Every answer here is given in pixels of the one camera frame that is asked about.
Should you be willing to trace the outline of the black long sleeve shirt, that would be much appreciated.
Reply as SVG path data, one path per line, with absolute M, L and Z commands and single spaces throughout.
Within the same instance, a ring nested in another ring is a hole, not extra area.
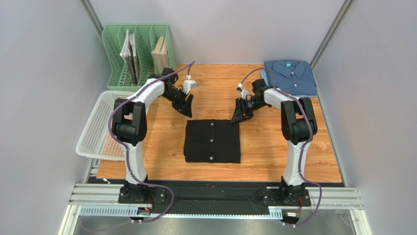
M 241 163 L 240 129 L 230 120 L 189 120 L 185 128 L 187 163 Z

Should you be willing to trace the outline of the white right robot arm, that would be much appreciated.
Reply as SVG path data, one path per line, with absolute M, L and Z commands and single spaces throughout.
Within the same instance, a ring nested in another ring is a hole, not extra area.
M 250 120 L 254 111 L 268 106 L 280 110 L 282 135 L 287 140 L 287 160 L 279 187 L 279 199 L 291 204 L 304 196 L 305 178 L 303 171 L 307 150 L 313 136 L 317 133 L 317 122 L 311 99 L 299 98 L 278 88 L 267 86 L 263 79 L 252 83 L 253 94 L 238 84 L 241 95 L 235 100 L 235 111 L 231 123 Z

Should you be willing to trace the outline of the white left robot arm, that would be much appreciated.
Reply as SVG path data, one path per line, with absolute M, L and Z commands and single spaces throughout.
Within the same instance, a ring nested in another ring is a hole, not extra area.
M 122 146 L 125 158 L 126 177 L 120 194 L 124 198 L 144 201 L 150 196 L 147 173 L 143 163 L 142 145 L 148 131 L 147 108 L 158 98 L 169 100 L 174 110 L 192 117 L 191 89 L 197 81 L 187 74 L 183 85 L 175 87 L 178 73 L 165 68 L 161 75 L 152 74 L 145 84 L 133 95 L 118 98 L 109 118 L 111 137 Z

